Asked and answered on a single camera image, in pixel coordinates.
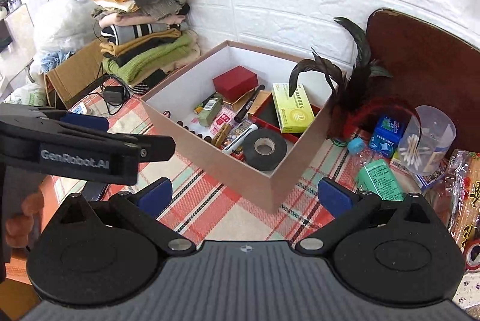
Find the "person's left hand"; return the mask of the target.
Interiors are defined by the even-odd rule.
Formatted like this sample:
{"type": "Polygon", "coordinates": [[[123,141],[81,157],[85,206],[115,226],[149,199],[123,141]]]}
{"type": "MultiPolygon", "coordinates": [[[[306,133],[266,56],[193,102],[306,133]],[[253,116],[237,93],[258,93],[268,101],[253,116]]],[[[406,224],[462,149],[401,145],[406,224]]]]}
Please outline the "person's left hand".
{"type": "Polygon", "coordinates": [[[41,214],[45,205],[40,190],[30,194],[21,204],[21,213],[8,219],[5,223],[5,239],[11,248],[23,248],[29,243],[29,234],[32,232],[34,217],[41,214]]]}

